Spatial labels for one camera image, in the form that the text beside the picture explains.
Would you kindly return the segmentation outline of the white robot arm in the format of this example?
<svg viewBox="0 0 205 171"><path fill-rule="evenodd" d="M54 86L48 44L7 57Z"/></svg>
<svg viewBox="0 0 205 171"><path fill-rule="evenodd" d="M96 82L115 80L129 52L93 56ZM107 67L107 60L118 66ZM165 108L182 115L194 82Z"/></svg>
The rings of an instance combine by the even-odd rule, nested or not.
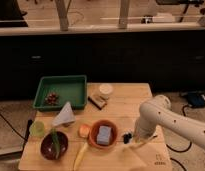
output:
<svg viewBox="0 0 205 171"><path fill-rule="evenodd" d="M157 95L146 100L140 105L139 113L134 126L136 139L150 138L160 125L205 149L205 123L172 112L167 96Z"/></svg>

